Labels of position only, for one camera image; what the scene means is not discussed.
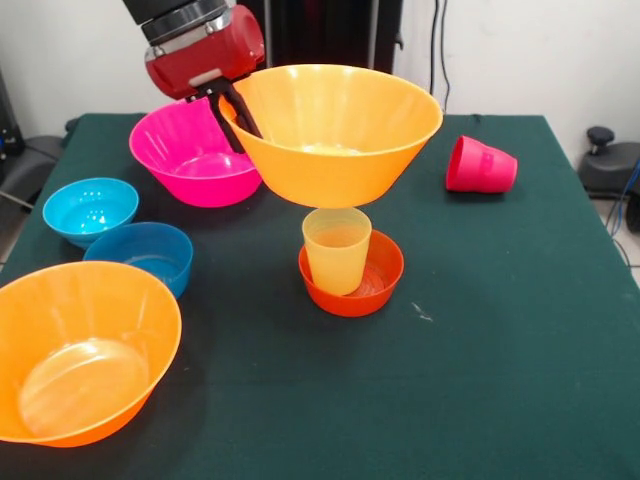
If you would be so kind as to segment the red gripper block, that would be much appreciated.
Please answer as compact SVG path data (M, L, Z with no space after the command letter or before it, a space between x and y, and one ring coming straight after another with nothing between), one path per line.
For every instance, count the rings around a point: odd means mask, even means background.
M155 86L166 96L180 100L194 96L202 86L218 77L236 80L255 71L265 59L264 37L258 20L244 5L235 5L184 33L151 46L145 66ZM233 84L225 92L208 92L210 110L231 149L245 149L224 119L219 101L224 97L236 113L236 123L262 137L242 95Z

